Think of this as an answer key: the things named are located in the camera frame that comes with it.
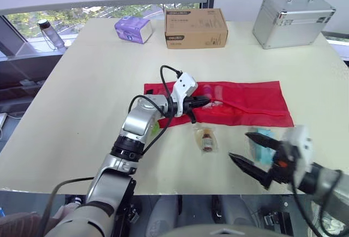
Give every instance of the black cable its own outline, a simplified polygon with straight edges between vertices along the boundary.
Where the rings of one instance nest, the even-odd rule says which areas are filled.
[[[38,228],[37,233],[35,235],[36,237],[43,237],[45,234],[46,226],[47,226],[47,223],[50,219],[51,209],[52,209],[52,205],[53,205],[53,199],[55,198],[59,188],[61,188],[65,184],[71,184],[71,183],[75,183],[77,181],[87,181],[87,180],[92,180],[92,179],[93,179],[93,177],[78,178],[78,179],[63,181],[63,182],[59,183],[58,185],[56,185],[56,187],[51,192],[49,201],[46,205],[44,214],[41,218],[39,228]]]
[[[153,102],[150,98],[146,97],[145,95],[137,95],[137,96],[133,97],[133,99],[132,99],[132,101],[131,101],[131,103],[129,105],[129,113],[131,112],[132,105],[133,105],[133,103],[135,102],[135,100],[137,98],[146,99],[148,102],[150,102],[161,113],[161,115],[165,116],[164,111],[162,111],[160,109],[160,107],[155,102]]]
[[[162,65],[160,67],[160,77],[161,77],[161,81],[165,87],[165,90],[166,90],[166,94],[167,94],[167,97],[170,101],[170,117],[169,117],[169,120],[168,122],[166,123],[165,127],[160,131],[160,133],[150,142],[150,144],[145,148],[145,150],[142,152],[142,155],[144,155],[149,149],[150,147],[164,134],[164,132],[167,130],[167,128],[169,128],[170,124],[171,124],[171,121],[173,119],[173,117],[175,116],[175,113],[173,112],[174,110],[174,106],[173,106],[173,100],[172,100],[172,97],[171,97],[171,94],[170,94],[170,90],[169,88],[167,87],[167,84],[165,82],[165,79],[164,79],[164,74],[163,74],[163,69],[164,68],[167,68],[167,69],[170,69],[172,71],[174,71],[176,74],[177,74],[177,77],[179,78],[179,76],[182,74],[181,71],[178,71],[176,70],[175,68],[172,68],[170,66],[167,66],[167,65]]]
[[[322,229],[322,231],[330,236],[330,237],[341,237],[341,236],[345,236],[347,234],[349,234],[349,229],[346,229],[344,230],[343,232],[339,233],[339,234],[332,234],[332,233],[329,233],[324,225],[323,225],[323,214],[324,214],[324,211],[326,210],[326,207],[327,207],[327,204],[329,202],[329,199],[331,197],[331,194],[333,193],[334,189],[336,188],[337,184],[339,183],[340,179],[342,178],[342,175],[343,175],[343,172],[341,170],[336,170],[336,172],[338,172],[338,175],[336,177],[336,180],[333,182],[333,184],[331,185],[330,189],[328,190],[328,192],[326,193],[325,197],[324,197],[324,200],[323,200],[323,203],[322,203],[322,206],[320,207],[320,227]]]
[[[300,200],[298,198],[298,193],[297,193],[297,189],[296,189],[296,185],[294,183],[294,178],[292,177],[291,179],[291,187],[292,187],[292,192],[293,192],[293,197],[294,200],[296,201],[296,205],[303,217],[303,219],[305,219],[306,223],[308,224],[308,226],[310,227],[310,229],[315,233],[315,235],[317,237],[322,237],[321,233],[315,228],[314,224],[312,223],[311,219],[309,219],[308,215],[306,214],[302,204],[300,203]]]

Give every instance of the silver carrying case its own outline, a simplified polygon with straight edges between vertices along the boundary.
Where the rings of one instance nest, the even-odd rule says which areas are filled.
[[[264,49],[311,45],[335,11],[324,0],[263,0],[253,34]]]

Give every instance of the red mesh bag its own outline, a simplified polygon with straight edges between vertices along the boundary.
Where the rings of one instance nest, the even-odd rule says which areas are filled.
[[[167,83],[171,91],[174,82]],[[146,83],[144,92],[166,95],[162,83]],[[210,103],[193,109],[199,123],[292,127],[293,121],[279,81],[263,83],[198,82],[193,96],[205,95]],[[170,126],[190,122],[187,115],[174,118]],[[164,127],[167,119],[159,121]]]

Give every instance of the purple tissue box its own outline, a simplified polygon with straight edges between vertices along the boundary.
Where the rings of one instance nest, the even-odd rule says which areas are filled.
[[[152,35],[152,25],[149,19],[125,16],[115,24],[115,30],[121,39],[144,44]]]

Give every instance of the robotic arm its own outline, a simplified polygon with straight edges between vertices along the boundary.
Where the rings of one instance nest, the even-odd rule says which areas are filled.
[[[186,72],[177,73],[171,98],[145,95],[126,117],[112,150],[106,155],[87,195],[87,202],[66,216],[46,236],[111,236],[116,216],[128,209],[136,181],[131,177],[137,170],[148,136],[154,124],[163,117],[188,114],[194,123],[192,109],[209,103],[205,96],[192,97],[197,88]]]
[[[289,128],[282,141],[260,133],[248,132],[246,135],[253,142],[270,147],[276,152],[268,172],[254,166],[253,162],[243,156],[229,153],[232,161],[243,172],[258,180],[266,189],[269,189],[274,180],[280,184],[288,184],[295,198],[296,189],[310,194],[321,207],[320,220],[326,210],[337,220],[349,225],[349,176],[312,162],[312,142],[305,126]],[[296,203],[303,217],[306,217],[297,199]]]

